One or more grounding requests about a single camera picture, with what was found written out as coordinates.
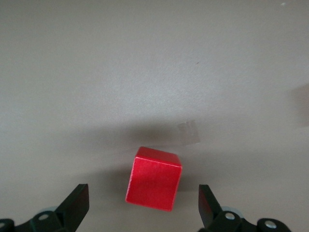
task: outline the red wooden block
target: red wooden block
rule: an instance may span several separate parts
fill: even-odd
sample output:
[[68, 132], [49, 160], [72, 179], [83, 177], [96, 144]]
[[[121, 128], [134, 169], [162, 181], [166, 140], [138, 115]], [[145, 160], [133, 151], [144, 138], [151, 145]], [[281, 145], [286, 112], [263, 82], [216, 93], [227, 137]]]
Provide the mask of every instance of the red wooden block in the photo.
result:
[[181, 172], [177, 155], [140, 147], [134, 158], [126, 202], [171, 211]]

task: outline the cube front face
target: cube front face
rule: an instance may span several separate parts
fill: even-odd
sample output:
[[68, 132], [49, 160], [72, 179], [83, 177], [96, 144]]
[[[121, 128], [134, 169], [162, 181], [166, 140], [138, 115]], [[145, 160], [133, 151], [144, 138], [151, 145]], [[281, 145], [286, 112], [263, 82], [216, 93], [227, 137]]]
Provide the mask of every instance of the cube front face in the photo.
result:
[[147, 158], [145, 155], [140, 156], [138, 152], [133, 163], [126, 201], [171, 211], [181, 171], [180, 163], [171, 164], [162, 159]]

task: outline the small piece of tape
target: small piece of tape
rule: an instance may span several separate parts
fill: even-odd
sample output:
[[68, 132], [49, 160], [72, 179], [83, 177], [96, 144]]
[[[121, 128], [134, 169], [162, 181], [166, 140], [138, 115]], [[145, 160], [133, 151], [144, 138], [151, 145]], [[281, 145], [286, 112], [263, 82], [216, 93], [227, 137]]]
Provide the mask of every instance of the small piece of tape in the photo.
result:
[[195, 120], [180, 123], [177, 127], [182, 145], [198, 144], [201, 142]]

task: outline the cube side face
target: cube side face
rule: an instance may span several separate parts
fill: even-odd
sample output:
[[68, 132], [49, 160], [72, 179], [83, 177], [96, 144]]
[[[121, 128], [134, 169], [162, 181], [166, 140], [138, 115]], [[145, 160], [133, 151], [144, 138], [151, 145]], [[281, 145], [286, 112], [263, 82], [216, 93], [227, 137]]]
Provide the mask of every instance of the cube side face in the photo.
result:
[[155, 209], [173, 208], [182, 167], [136, 157], [126, 201]]
[[176, 154], [159, 151], [147, 147], [140, 147], [136, 154], [137, 157], [141, 158], [151, 158], [154, 160], [161, 160], [164, 162], [169, 162], [178, 166], [181, 166], [180, 160]]

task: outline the white tabletop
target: white tabletop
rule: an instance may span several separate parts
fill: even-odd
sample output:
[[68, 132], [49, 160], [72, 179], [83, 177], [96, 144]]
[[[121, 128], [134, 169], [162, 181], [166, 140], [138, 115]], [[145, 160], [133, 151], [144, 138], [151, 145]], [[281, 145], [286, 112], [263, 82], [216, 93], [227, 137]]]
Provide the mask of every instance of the white tabletop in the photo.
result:
[[[0, 218], [88, 183], [79, 232], [195, 232], [209, 184], [253, 224], [308, 229], [307, 0], [3, 0], [0, 25]], [[125, 202], [140, 146], [182, 161], [172, 212]]]

